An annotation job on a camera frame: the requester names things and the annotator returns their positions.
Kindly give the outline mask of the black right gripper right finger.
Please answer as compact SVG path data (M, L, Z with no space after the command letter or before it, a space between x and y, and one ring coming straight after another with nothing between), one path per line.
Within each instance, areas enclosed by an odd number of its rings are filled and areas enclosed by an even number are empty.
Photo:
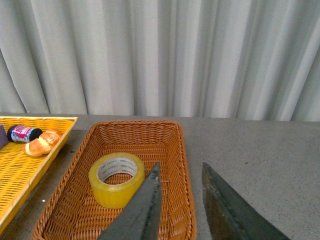
M203 205L214 240L287 240L208 163L202 164Z

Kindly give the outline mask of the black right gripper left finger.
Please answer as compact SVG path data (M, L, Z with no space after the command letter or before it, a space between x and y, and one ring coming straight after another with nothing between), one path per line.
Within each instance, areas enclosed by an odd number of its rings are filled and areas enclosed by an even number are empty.
M121 214L99 240L156 240L161 222L161 176L157 162Z

